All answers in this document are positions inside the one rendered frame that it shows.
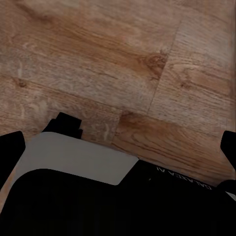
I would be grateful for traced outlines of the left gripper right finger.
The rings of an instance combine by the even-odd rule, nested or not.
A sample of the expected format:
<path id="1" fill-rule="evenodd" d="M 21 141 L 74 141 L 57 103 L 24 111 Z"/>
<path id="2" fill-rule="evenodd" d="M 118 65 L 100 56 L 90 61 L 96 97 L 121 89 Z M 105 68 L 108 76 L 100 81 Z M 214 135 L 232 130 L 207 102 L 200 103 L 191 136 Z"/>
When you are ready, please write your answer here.
<path id="1" fill-rule="evenodd" d="M 236 169 L 236 133 L 225 131 L 220 147 L 233 167 Z"/>

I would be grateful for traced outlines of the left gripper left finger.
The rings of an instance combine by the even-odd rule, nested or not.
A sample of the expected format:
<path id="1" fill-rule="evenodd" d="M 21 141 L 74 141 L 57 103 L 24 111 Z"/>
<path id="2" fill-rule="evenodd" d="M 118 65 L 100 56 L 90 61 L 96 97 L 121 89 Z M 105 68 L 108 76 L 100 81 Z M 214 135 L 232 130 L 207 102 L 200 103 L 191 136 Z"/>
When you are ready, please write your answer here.
<path id="1" fill-rule="evenodd" d="M 26 149 L 21 131 L 0 136 L 0 190 Z"/>

